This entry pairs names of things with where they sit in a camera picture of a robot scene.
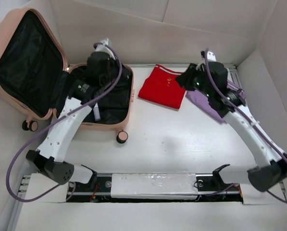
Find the purple shorts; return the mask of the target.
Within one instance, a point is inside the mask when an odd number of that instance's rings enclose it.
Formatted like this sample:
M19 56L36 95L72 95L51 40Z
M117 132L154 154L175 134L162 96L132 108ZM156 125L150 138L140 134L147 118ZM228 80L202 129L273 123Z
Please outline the purple shorts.
M243 98L245 99L246 98L246 95L244 93L244 90L241 89L239 87L239 85L233 83L232 81L228 80L227 81L227 86L229 89L233 90L233 91L237 91L238 94ZM202 94L201 92L199 91L188 91L186 93L186 97L195 105L197 106L199 109L201 109L202 111L204 111L206 114L208 114L210 117L212 117L214 120L216 120L218 123L220 124L223 124L225 123L226 124L226 121L221 118L218 113L211 108L211 106L209 105L209 102L208 102L208 98Z

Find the red shirt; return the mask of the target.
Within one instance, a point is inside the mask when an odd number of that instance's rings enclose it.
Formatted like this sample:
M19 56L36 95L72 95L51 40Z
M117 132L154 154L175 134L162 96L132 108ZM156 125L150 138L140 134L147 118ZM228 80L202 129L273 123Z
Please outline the red shirt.
M172 109L180 109L186 92L176 81L181 74L181 72L170 70L160 64L155 65L150 76L142 85L138 97Z

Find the white blue packet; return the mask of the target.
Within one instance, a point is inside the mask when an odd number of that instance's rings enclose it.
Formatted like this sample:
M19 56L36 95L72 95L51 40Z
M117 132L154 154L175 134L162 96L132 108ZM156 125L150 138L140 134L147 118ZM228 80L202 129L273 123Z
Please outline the white blue packet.
M99 110L98 103L96 103L93 107L93 114L94 114L95 121L100 121L101 117L100 117L100 110Z

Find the pink hard-shell suitcase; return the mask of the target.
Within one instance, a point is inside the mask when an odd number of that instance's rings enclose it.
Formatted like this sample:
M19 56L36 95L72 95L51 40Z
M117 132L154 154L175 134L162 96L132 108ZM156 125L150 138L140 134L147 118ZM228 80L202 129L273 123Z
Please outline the pink hard-shell suitcase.
M68 64L61 45L36 9L14 9L2 20L0 97L26 116L23 130L35 131L40 120L60 115L64 88L82 76L86 65L87 61ZM128 139L125 127L134 97L133 71L122 67L117 84L97 102L100 121L95 121L92 110L81 124L83 129L115 130L118 143Z

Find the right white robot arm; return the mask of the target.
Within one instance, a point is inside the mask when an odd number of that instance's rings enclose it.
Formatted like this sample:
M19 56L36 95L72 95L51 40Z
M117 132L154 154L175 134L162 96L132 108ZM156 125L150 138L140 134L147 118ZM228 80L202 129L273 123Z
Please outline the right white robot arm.
M267 192L287 177L287 153L275 145L253 118L238 90L230 89L228 70L210 62L197 68L191 63L175 80L187 91L199 91L210 107L240 136L252 153L256 166L239 169L242 180L260 192Z

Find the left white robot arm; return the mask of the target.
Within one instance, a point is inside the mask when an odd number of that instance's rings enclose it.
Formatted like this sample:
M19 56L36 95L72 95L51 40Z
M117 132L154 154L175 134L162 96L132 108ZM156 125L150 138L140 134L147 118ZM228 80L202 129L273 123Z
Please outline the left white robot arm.
M60 115L52 123L46 139L33 151L26 154L26 159L42 175L59 185L70 181L79 182L86 191L96 187L97 173L83 165L65 162L67 149L95 104L108 94L122 75L120 60L107 51L93 52L87 61L81 77L71 81L64 88Z

